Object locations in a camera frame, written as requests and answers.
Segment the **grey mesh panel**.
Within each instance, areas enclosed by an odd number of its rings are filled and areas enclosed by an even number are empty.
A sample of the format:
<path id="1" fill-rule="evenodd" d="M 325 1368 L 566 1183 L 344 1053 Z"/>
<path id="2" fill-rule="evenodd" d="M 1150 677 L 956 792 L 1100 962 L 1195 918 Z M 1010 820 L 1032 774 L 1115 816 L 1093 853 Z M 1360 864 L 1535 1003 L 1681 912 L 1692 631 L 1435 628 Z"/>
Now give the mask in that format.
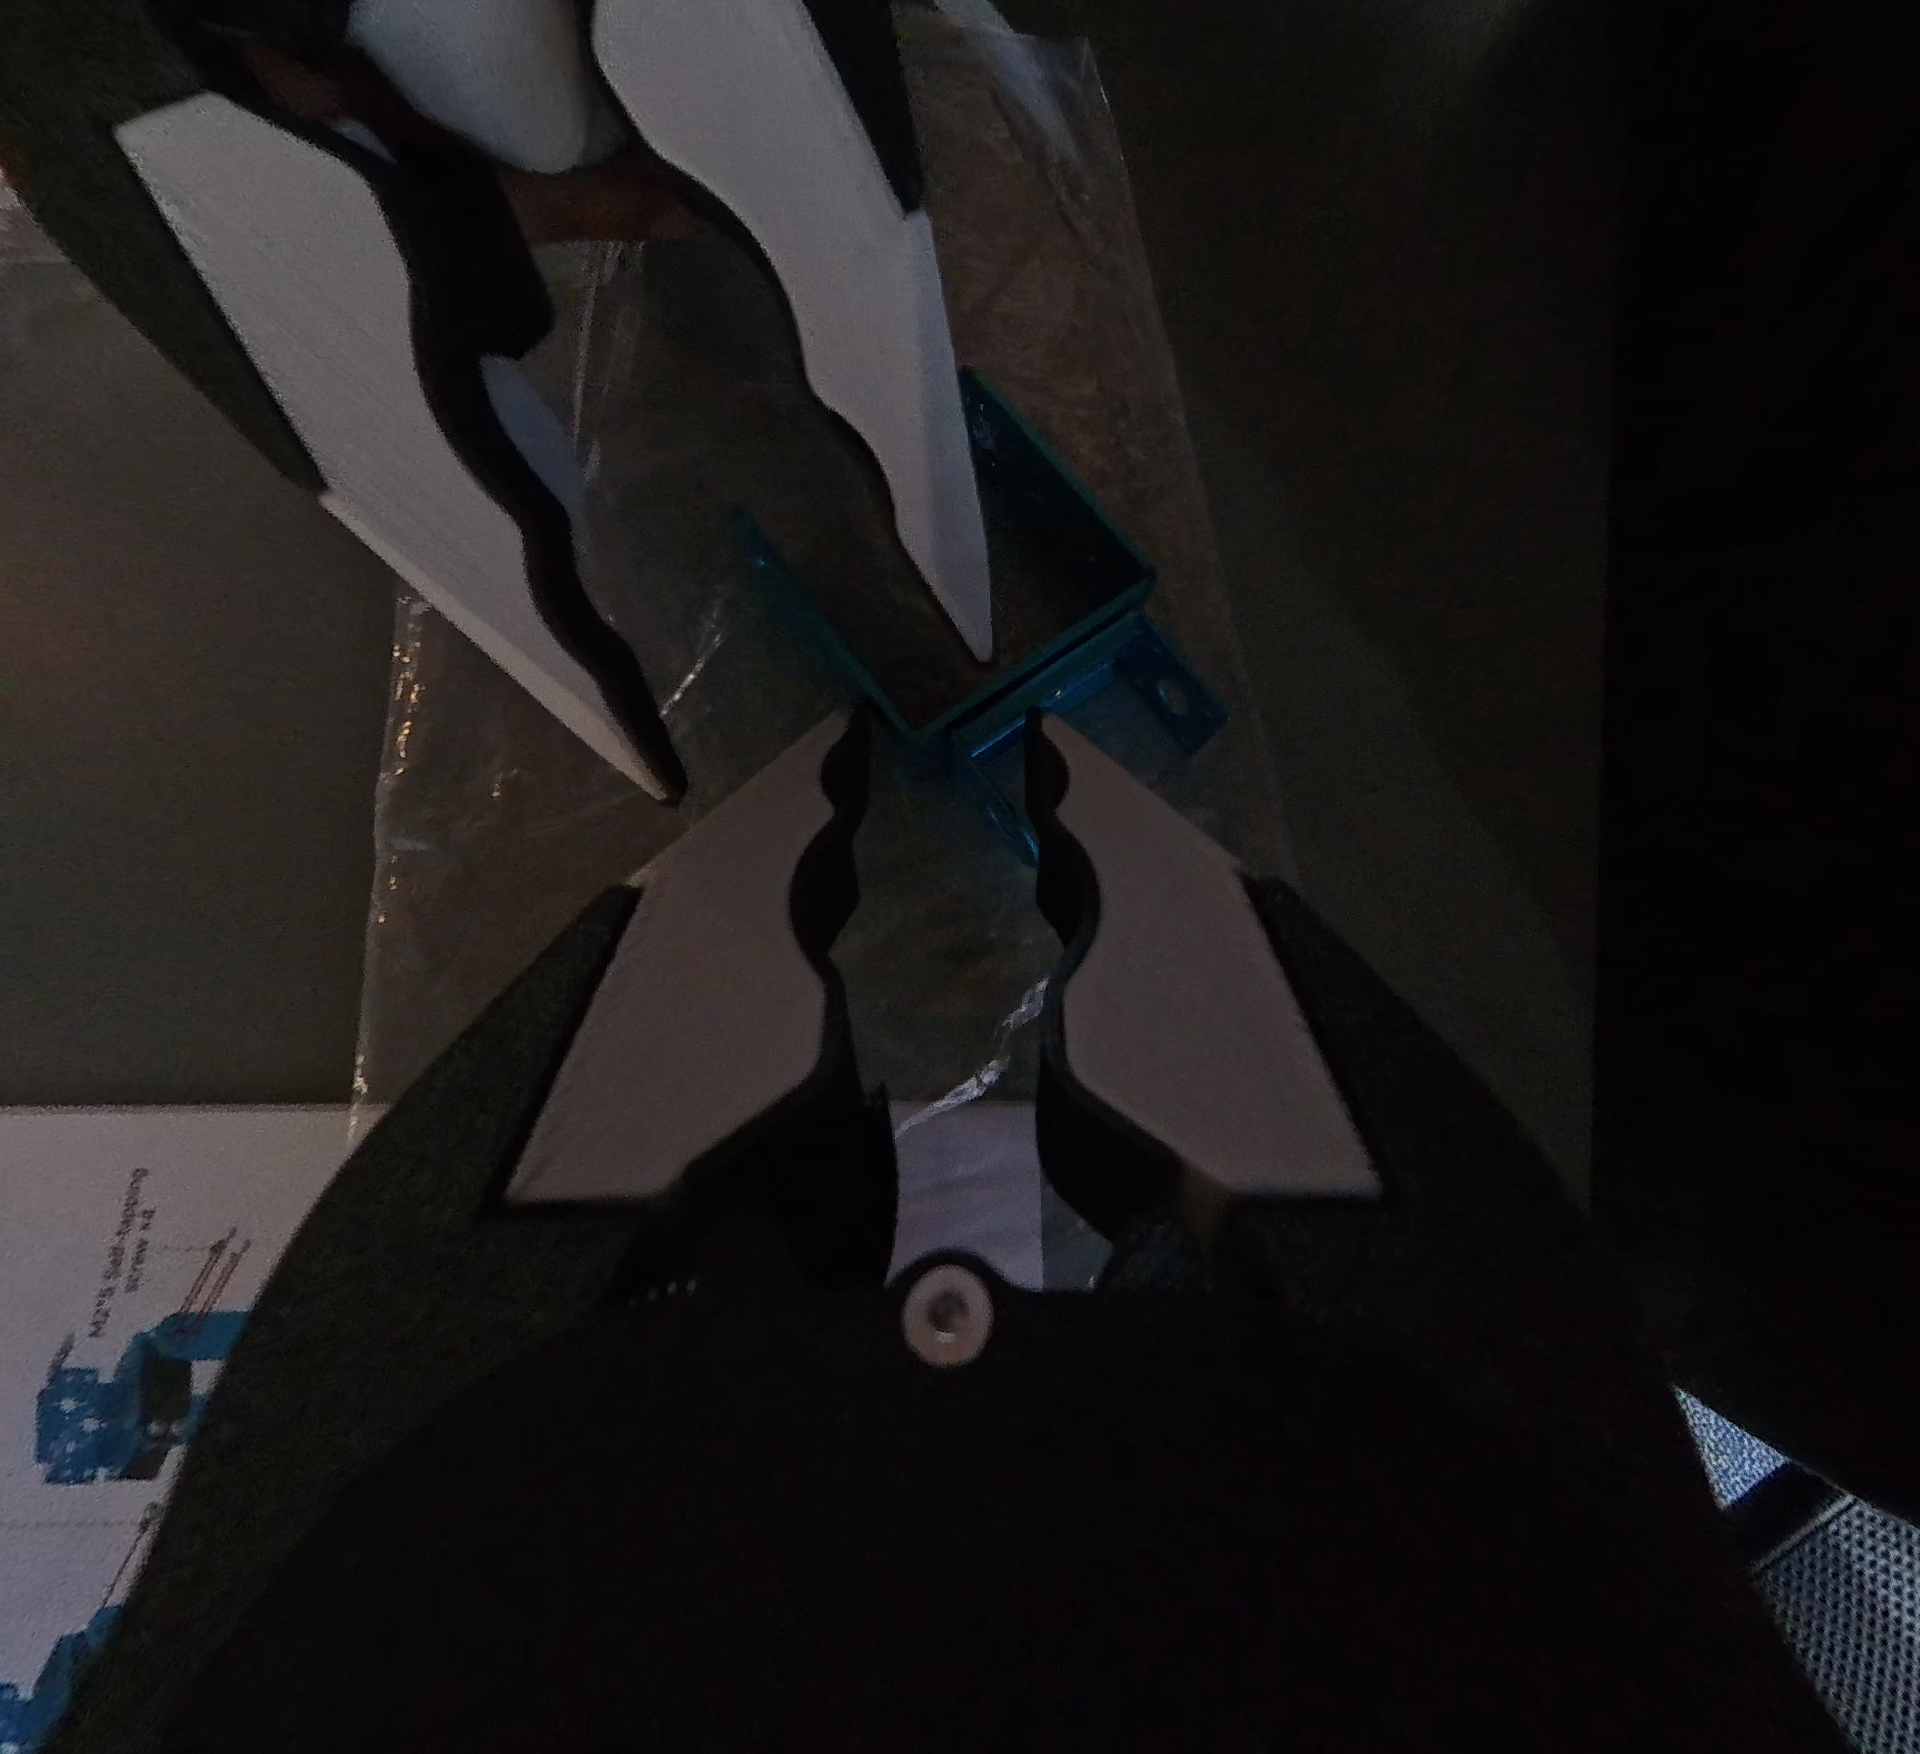
<path id="1" fill-rule="evenodd" d="M 1714 1502 L 1829 1716 L 1862 1752 L 1918 1749 L 1918 1530 L 1685 1391 Z"/>

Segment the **white printed instruction sheet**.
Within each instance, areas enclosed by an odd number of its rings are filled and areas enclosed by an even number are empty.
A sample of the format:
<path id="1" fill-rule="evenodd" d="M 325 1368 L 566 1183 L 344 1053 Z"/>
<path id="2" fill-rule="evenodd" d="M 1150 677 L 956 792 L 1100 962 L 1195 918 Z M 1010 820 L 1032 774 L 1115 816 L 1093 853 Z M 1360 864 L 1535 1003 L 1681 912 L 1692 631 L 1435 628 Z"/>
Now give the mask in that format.
<path id="1" fill-rule="evenodd" d="M 902 1120 L 897 1265 L 934 1245 L 975 1253 L 1021 1286 L 1045 1278 L 1032 1111 L 978 1103 Z M 87 1663 L 121 1619 L 265 1275 L 373 1104 L 3 1109 L 2 1459 L 3 1750 L 46 1750 Z M 560 1483 L 602 1476 L 605 1391 L 581 1360 L 526 1402 L 454 1415 L 454 1457 L 488 1457 L 508 1408 L 526 1440 L 505 1457 Z"/>

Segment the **clear plastic bag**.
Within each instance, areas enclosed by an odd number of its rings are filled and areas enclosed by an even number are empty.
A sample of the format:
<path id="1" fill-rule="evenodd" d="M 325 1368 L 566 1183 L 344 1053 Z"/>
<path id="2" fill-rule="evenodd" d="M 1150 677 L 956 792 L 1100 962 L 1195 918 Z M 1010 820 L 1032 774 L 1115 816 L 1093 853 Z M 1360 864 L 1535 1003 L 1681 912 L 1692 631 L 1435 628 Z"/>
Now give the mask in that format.
<path id="1" fill-rule="evenodd" d="M 1156 572 L 1144 615 L 1223 706 L 1184 751 L 1104 682 L 1072 722 L 1254 872 L 1287 857 L 1187 415 L 1090 47 L 900 13 L 953 347 Z M 749 518 L 923 725 L 989 682 L 923 596 L 884 492 L 802 388 L 785 308 L 724 234 L 540 259 L 526 375 L 586 467 L 583 572 L 689 778 L 660 807 L 472 637 L 403 596 L 374 792 L 352 1123 L 371 1123 L 605 888 L 639 875 L 850 692 L 755 566 Z M 874 718 L 857 908 L 833 946 L 860 1077 L 896 1107 L 1027 1097 L 1061 943 L 971 778 Z"/>

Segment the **large blue metal U bracket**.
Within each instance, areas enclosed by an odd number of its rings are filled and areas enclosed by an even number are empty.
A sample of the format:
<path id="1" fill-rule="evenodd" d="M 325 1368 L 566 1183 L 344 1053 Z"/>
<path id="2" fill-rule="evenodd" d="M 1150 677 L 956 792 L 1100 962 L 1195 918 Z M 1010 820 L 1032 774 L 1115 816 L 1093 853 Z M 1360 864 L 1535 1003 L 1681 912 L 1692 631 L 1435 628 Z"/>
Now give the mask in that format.
<path id="1" fill-rule="evenodd" d="M 800 564 L 744 508 L 727 526 L 780 616 L 850 703 L 908 748 L 984 743 L 1030 707 L 1065 706 L 1135 633 L 1158 581 L 1135 540 L 975 370 L 958 394 L 986 530 L 997 648 L 974 662 L 941 622 L 908 622 Z"/>

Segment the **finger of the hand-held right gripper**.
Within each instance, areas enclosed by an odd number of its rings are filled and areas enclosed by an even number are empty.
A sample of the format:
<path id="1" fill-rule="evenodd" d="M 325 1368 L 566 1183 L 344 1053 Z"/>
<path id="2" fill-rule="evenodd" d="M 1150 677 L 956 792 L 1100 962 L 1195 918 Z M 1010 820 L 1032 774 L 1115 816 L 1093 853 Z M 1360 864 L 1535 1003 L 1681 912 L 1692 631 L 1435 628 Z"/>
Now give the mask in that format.
<path id="1" fill-rule="evenodd" d="M 420 173 L 200 91 L 116 146 L 321 480 L 319 502 L 651 799 L 687 772 L 637 657 L 589 596 L 585 482 L 518 359 L 551 328 L 496 188 L 479 280 Z"/>
<path id="2" fill-rule="evenodd" d="M 637 133 L 724 206 L 785 294 L 813 394 L 857 433 L 971 657 L 991 583 L 931 221 L 902 206 L 805 0 L 592 0 Z"/>

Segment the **small blue flanged metal bracket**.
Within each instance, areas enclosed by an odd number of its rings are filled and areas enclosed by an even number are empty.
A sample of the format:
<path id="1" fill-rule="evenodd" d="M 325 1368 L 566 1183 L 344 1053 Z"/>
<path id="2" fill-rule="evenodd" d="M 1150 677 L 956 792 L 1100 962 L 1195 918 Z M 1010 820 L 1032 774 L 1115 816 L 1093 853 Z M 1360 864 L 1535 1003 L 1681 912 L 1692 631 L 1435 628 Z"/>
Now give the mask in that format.
<path id="1" fill-rule="evenodd" d="M 1021 753 L 1028 714 L 1067 715 L 1108 685 L 1125 685 L 1185 756 L 1202 753 L 1228 719 L 1211 687 L 1132 609 L 1069 637 L 1051 657 L 1021 664 L 1007 683 L 994 685 L 946 730 L 951 778 L 1022 867 L 1039 864 L 1039 842 L 1022 800 L 997 780 L 994 762 Z"/>

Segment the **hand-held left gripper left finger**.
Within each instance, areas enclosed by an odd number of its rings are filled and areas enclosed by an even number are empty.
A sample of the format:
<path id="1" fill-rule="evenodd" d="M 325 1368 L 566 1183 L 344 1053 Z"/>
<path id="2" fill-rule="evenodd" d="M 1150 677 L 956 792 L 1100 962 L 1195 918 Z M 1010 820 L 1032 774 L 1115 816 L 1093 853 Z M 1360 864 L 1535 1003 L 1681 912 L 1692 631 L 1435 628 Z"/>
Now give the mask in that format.
<path id="1" fill-rule="evenodd" d="M 500 1185 L 508 1211 L 629 1211 L 639 1272 L 751 1216 L 818 1286 L 884 1286 L 900 1163 L 859 1078 L 833 943 L 857 908 L 870 723 L 829 715 L 639 877 Z"/>

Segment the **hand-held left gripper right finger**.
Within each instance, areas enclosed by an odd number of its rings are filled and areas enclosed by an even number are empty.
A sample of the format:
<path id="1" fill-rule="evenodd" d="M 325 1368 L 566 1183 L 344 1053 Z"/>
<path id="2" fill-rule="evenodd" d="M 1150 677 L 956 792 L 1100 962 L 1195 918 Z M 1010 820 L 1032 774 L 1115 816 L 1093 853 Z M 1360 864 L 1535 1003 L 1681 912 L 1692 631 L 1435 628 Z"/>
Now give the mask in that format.
<path id="1" fill-rule="evenodd" d="M 1046 1182 L 1117 1243 L 1237 1207 L 1372 1206 L 1380 1165 L 1238 858 L 1067 722 L 1022 792 L 1061 943 L 1034 1095 Z"/>

